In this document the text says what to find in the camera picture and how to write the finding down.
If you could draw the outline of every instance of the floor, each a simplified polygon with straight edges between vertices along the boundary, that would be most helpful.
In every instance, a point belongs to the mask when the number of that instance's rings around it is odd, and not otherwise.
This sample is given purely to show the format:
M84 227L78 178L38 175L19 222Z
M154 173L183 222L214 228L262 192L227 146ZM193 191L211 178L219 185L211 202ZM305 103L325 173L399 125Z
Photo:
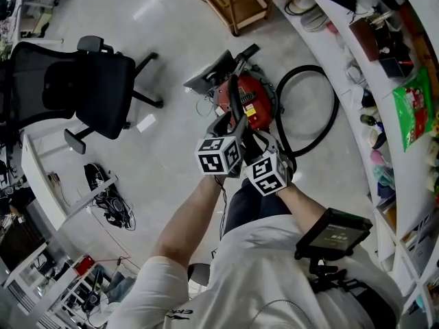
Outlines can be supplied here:
M136 270L132 264L140 267L145 262L167 220L202 177L193 152L215 116L210 103L188 92L184 82L224 50L236 54L254 42L261 50L252 61L273 84L290 69L317 62L278 10L274 9L269 21L258 23L235 38L200 0L62 0L47 37L64 38L64 43L56 48L75 51L78 39L84 35L105 38L107 44L137 62L151 51L158 52L160 58L140 74L137 86L151 98L162 98L165 107L156 110L133 100L128 115L132 123L148 114L153 114L156 121L141 133L135 127L123 131L115 141L92 134L85 140L84 156L65 147L62 121L39 123L29 132L35 137L43 136L36 141L39 153L46 153L43 164L46 171L58 173L70 204L88 192L84 164L97 162L117 175L119 192L133 206L136 230L128 232L108 225L102 212L94 208L102 225L84 211L66 223L60 233L67 235L79 252L95 259L129 255L132 263L126 263L127 267ZM309 143L326 123L331 96L329 83L318 75L299 77L286 87L283 122L293 149ZM81 128L79 121L68 125L74 130ZM325 140L298 159L295 180L324 206L373 218L361 158L342 109ZM226 182L229 199L239 184L238 180ZM211 250L219 241L223 208L220 199L194 261L211 261ZM375 237L370 236L366 243L373 252Z

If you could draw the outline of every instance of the green snack bag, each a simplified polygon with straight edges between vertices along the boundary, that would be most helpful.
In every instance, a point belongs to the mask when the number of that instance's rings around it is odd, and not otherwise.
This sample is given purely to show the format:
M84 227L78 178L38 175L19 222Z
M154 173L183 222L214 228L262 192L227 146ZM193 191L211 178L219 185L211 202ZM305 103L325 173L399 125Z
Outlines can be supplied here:
M395 88L393 97L405 152L417 138L430 132L433 124L431 87L427 69L421 68L416 77L405 86Z

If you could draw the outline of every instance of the red vacuum cleaner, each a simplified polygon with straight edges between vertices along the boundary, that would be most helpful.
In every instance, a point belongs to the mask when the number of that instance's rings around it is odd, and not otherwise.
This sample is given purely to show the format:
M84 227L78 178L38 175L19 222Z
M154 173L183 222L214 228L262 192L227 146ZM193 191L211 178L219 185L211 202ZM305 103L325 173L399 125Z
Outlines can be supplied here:
M285 155L292 162L294 168L297 169L296 157L305 155L316 147L320 141L328 134L335 122L340 102L334 91L334 101L331 117L328 123L318 135L318 137L308 146L298 151L292 151L289 146L287 137L283 130L281 120L281 93L286 83L295 75L302 72L317 72L326 77L322 67L314 65L305 65L297 67L288 72L280 81L275 90L272 83L265 77L263 71L255 64L250 65L249 59L259 51L256 44L239 53L235 58L229 50L225 51L211 66L207 67L201 74L195 76L184 85L196 93L209 96L213 101L215 113L219 116L226 112L232 112L230 118L229 130L235 127L236 118L239 113L244 111L248 118L248 122L253 131L253 136L257 136L258 130L269 131L269 126L273 119L276 119L276 126L282 142ZM240 103L242 110L233 108L230 102L230 96L236 101L232 103ZM247 137L248 145L254 147L258 151L254 143L253 137Z

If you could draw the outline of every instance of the monitor screen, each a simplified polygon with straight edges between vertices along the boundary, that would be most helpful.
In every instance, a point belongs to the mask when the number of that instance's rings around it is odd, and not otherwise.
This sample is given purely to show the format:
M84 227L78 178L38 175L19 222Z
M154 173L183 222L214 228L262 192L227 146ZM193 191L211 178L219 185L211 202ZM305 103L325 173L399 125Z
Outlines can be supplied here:
M364 230L329 224L309 245L344 251L358 240L363 233Z

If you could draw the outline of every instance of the black hose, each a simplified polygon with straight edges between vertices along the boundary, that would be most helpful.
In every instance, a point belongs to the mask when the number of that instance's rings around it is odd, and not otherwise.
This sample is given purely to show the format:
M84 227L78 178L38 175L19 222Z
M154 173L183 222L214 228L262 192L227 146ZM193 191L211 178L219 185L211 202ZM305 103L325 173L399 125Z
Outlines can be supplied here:
M292 69L290 72L288 72L286 75L284 75L284 77L281 79L281 82L277 86L276 93L278 96L279 103L281 102L281 94L282 94L283 88L285 87L286 83L291 78L293 78L295 75L298 75L299 73L307 72L307 71L318 72L318 73L324 75L325 77L327 77L326 73L323 71L323 68L319 67L319 66L305 65L305 66L300 66L300 67L297 67L295 69ZM310 152L314 147L316 147L323 140L323 138L329 133L329 130L332 128L332 126L335 122L335 118L337 117L337 113L338 113L338 108L340 106L340 101L337 97L337 94L335 94L334 90L333 90L333 92L334 92L334 105L332 108L331 117L329 118L327 125L322 130L322 132L318 135L318 137L311 144L304 147L303 149L300 149L297 151L291 150L291 147L289 146L289 143L288 143L287 136L285 135L285 132L283 130L281 113L278 110L278 112L276 114L277 130L279 132L279 136L281 137L283 149L285 150L287 157L289 158L289 160L293 164L293 173L296 172L296 170L297 170L296 157L305 155L308 152Z

